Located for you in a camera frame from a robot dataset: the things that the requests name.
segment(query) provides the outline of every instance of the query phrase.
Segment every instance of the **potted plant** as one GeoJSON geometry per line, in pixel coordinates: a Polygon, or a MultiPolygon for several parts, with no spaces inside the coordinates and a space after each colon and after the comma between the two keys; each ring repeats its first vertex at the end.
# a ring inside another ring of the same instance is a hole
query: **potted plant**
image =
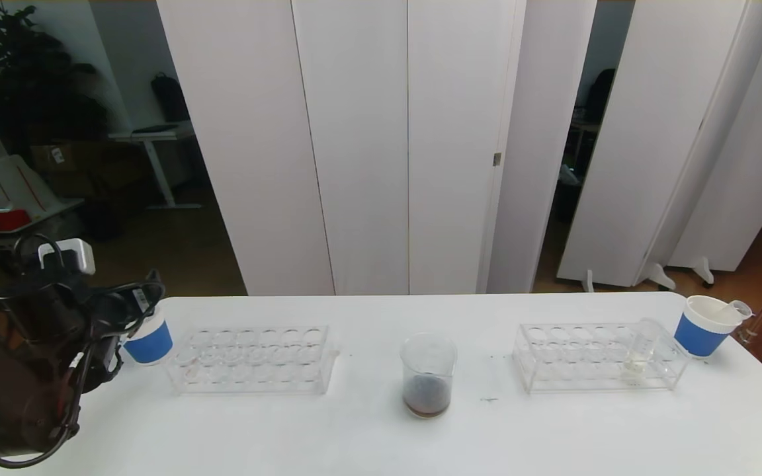
{"type": "Polygon", "coordinates": [[[0,138],[25,159],[30,145],[108,132],[108,112],[82,91],[96,69],[73,63],[64,45],[30,19],[35,11],[10,13],[0,4],[0,138]]]}

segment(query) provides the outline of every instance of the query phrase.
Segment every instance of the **white table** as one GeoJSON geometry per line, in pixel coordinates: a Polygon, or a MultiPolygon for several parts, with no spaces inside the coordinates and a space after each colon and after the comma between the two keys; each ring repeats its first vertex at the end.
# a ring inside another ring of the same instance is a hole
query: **white table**
{"type": "Polygon", "coordinates": [[[163,172],[163,165],[161,165],[160,157],[157,156],[155,142],[178,141],[178,139],[192,138],[196,135],[191,121],[185,120],[172,124],[175,124],[176,127],[173,129],[161,130],[160,132],[118,132],[108,134],[108,138],[117,142],[140,142],[143,144],[143,147],[146,149],[146,155],[149,156],[151,168],[155,173],[157,186],[160,187],[163,199],[166,201],[166,205],[157,208],[201,208],[202,205],[198,203],[175,202],[175,197],[172,194],[172,187],[169,186],[167,176],[163,172]]]}
{"type": "Polygon", "coordinates": [[[191,323],[331,325],[341,355],[329,391],[176,397],[163,368],[126,365],[85,395],[81,433],[19,474],[762,476],[762,365],[730,338],[675,391],[526,395],[511,367],[519,323],[672,328],[683,304],[671,293],[170,298],[176,337],[191,323]],[[451,407],[435,420],[400,397],[399,346],[417,331],[458,347],[451,407]]]}

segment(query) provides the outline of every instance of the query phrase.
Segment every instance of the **beaker with dark liquid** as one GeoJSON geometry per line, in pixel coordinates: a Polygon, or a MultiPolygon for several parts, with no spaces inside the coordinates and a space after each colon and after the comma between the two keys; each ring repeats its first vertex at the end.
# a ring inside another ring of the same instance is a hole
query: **beaker with dark liquid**
{"type": "Polygon", "coordinates": [[[451,379],[457,349],[441,335],[412,335],[402,344],[404,387],[402,397],[415,416],[433,418],[451,403],[451,379]]]}

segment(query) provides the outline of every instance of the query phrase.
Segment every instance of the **white partition panel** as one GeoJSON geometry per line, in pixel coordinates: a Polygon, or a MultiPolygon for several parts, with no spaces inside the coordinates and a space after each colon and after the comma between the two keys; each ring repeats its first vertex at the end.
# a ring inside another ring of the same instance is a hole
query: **white partition panel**
{"type": "Polygon", "coordinates": [[[531,290],[595,8],[527,3],[487,292],[531,290]]]}
{"type": "Polygon", "coordinates": [[[158,8],[249,294],[333,294],[290,0],[158,8]]]}
{"type": "Polygon", "coordinates": [[[406,0],[296,0],[333,282],[407,294],[406,0]]]}
{"type": "MultiPolygon", "coordinates": [[[[722,78],[716,85],[716,92],[710,101],[704,123],[698,129],[693,150],[690,151],[687,164],[681,173],[681,180],[669,202],[663,225],[654,238],[646,262],[666,265],[673,256],[675,245],[686,229],[687,220],[695,210],[699,196],[743,104],[760,54],[762,0],[750,0],[745,6],[737,36],[722,70],[722,78]]],[[[692,262],[689,267],[697,264],[699,263],[692,262]]],[[[639,276],[639,280],[644,278],[644,274],[639,276]]]]}
{"type": "Polygon", "coordinates": [[[762,55],[707,187],[669,264],[735,270],[762,226],[762,55]]]}
{"type": "Polygon", "coordinates": [[[716,90],[744,0],[637,2],[558,277],[631,286],[716,90]]]}
{"type": "Polygon", "coordinates": [[[408,3],[412,294],[478,289],[517,10],[517,0],[408,3]]]}
{"type": "Polygon", "coordinates": [[[507,138],[511,129],[511,112],[513,109],[513,97],[516,93],[517,67],[519,66],[519,51],[523,39],[523,24],[525,23],[526,0],[517,1],[514,12],[513,30],[511,31],[511,51],[507,61],[507,73],[505,81],[505,96],[501,105],[501,122],[499,123],[499,139],[496,141],[496,153],[502,157],[493,165],[493,183],[489,203],[487,203],[487,216],[484,218],[484,238],[481,240],[481,265],[478,268],[478,288],[475,292],[484,294],[487,292],[487,280],[489,280],[490,256],[493,255],[493,236],[495,224],[499,216],[499,195],[501,192],[502,175],[505,170],[507,157],[507,138]]]}

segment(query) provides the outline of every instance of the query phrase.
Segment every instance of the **black bag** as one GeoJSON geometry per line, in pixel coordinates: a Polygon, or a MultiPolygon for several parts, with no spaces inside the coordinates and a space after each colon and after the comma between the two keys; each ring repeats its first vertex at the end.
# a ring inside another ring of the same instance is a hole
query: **black bag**
{"type": "Polygon", "coordinates": [[[613,67],[605,69],[590,86],[590,93],[587,95],[587,114],[584,116],[588,122],[601,124],[602,118],[605,117],[605,107],[608,97],[611,96],[615,76],[616,70],[613,67]]]}
{"type": "Polygon", "coordinates": [[[158,73],[151,80],[151,90],[154,91],[157,102],[163,111],[163,120],[178,122],[188,120],[190,112],[187,112],[187,103],[184,102],[184,93],[181,85],[173,78],[158,73]]]}

